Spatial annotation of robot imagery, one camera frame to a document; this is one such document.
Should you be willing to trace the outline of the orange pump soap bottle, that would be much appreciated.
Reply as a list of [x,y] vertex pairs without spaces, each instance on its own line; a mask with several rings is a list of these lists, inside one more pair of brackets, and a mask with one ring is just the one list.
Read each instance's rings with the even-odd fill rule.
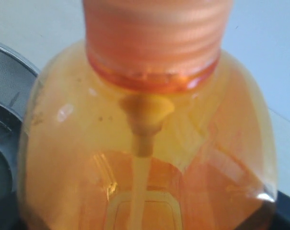
[[29,230],[266,230],[264,97],[221,49],[231,0],[85,0],[35,80],[18,152]]

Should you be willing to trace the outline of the steel mesh colander bowl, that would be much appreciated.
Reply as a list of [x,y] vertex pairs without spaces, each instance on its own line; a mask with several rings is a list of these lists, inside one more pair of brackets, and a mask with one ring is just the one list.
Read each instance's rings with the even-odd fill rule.
[[30,134],[30,125],[37,94],[39,70],[25,57],[0,43],[0,121],[12,115],[23,121],[23,132]]

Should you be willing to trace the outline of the small stainless steel bowl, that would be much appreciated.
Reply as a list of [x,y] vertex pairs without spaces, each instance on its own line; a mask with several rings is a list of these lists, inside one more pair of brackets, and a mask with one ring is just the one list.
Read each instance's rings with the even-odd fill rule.
[[24,230],[19,218],[17,151],[21,118],[0,104],[0,230]]

